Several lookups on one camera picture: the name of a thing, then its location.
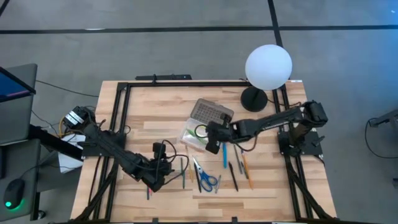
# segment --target orange pencil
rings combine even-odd
[[[188,166],[189,166],[189,176],[191,178],[191,182],[193,183],[193,174],[192,174],[191,164],[188,164]]]
[[[249,167],[248,167],[248,163],[246,162],[246,156],[244,155],[243,151],[242,151],[242,158],[243,158],[243,164],[244,164],[244,168],[246,169],[246,172],[248,173],[248,179],[249,179],[249,185],[250,188],[253,190],[253,181],[250,178],[250,172],[249,172]]]

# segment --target wooden table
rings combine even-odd
[[[101,87],[96,120],[107,119],[102,126],[103,129],[109,127],[117,83],[106,81]],[[306,101],[301,81],[288,81],[286,86],[290,104]],[[152,158],[152,143],[168,139],[175,143],[179,154],[186,154],[185,146],[177,142],[177,138],[199,98],[214,101],[232,109],[235,112],[233,120],[258,119],[275,113],[274,104],[270,102],[258,113],[246,111],[240,104],[240,96],[244,89],[245,87],[228,86],[133,88],[126,120],[126,124],[131,127],[131,132],[127,135],[126,150]],[[266,93],[272,99],[272,92],[266,91]],[[280,93],[279,98],[280,102],[283,102]],[[124,95],[119,105],[118,122],[123,99]],[[182,189],[182,178],[177,178],[147,200],[146,185],[136,182],[119,168],[111,221],[151,222],[154,217],[158,217],[160,222],[230,222],[231,217],[237,217],[239,221],[252,222],[295,220],[285,162],[279,154],[276,134],[277,129],[262,132],[258,137],[256,149],[246,154],[254,190],[250,189],[245,176],[239,173],[231,144],[228,145],[228,160],[234,166],[239,192],[235,191],[229,169],[223,168],[222,153],[214,155],[210,152],[189,149],[189,156],[195,156],[208,174],[215,177],[222,175],[217,194],[214,191],[199,193],[195,171],[193,171],[193,182],[190,180],[189,173],[185,176],[185,189]],[[249,148],[252,144],[253,142],[249,141],[243,146]],[[167,146],[167,152],[171,154],[170,146]],[[327,213],[335,216],[323,164],[313,156],[302,156],[302,160],[309,191]],[[71,218],[75,218],[87,206],[96,161],[97,158],[84,161]],[[176,172],[170,174],[166,180],[180,172],[180,159],[175,160],[173,168]],[[304,217],[305,208],[302,196],[299,190],[297,192],[301,214]],[[101,205],[100,218],[104,217],[105,201],[103,200]]]

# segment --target clear plastic container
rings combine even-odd
[[[180,135],[180,142],[186,144],[187,146],[193,147],[199,150],[206,150],[206,144],[208,143],[208,138],[197,138],[195,136],[195,128],[198,125],[206,125],[202,122],[199,122],[195,119],[189,118],[185,123],[185,127],[182,130]],[[197,129],[197,134],[199,136],[206,136],[206,128],[204,126],[200,126]]]

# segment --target computer mouse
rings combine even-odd
[[[21,203],[24,188],[25,181],[22,179],[15,179],[8,184],[3,198],[6,208],[13,209]]]

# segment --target blue pen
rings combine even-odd
[[[224,169],[226,169],[226,144],[223,143]]]

